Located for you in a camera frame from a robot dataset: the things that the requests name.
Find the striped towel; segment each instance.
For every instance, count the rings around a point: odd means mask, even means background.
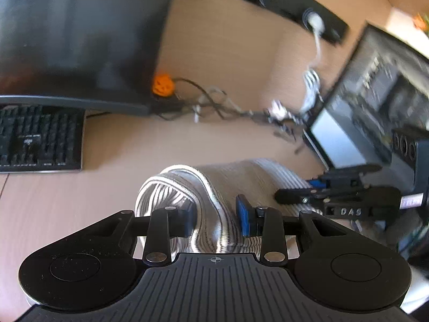
[[[279,188],[309,188],[294,172],[269,159],[191,167],[175,165],[149,178],[140,188],[136,216],[192,201],[197,207],[197,225],[189,238],[170,240],[172,259],[179,252],[256,253],[262,238],[244,238],[235,214],[235,197],[242,193],[253,207],[268,206],[283,215],[297,216],[306,205],[283,206],[273,196]],[[144,247],[145,237],[139,240]]]

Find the computer screen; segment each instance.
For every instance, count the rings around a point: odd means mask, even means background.
[[[0,103],[151,110],[170,0],[0,0]]]
[[[329,167],[391,165],[392,129],[428,129],[428,96],[429,59],[368,25],[309,134]]]

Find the speaker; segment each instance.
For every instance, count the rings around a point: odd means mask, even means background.
[[[414,173],[410,193],[426,193],[429,181],[429,132],[413,126],[393,129],[392,152]]]

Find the crosshair marking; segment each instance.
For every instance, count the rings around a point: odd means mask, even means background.
[[[213,257],[213,258],[210,258],[209,259],[211,262],[213,262],[213,263],[218,263],[218,262],[220,262],[221,260],[223,260],[223,259],[220,259],[219,257]]]

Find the metal screw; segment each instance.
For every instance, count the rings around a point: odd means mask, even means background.
[[[285,255],[279,251],[269,251],[264,255],[264,258],[270,263],[279,263],[286,259]]]
[[[153,251],[146,256],[146,260],[150,261],[151,263],[162,263],[166,259],[167,256],[160,251]]]

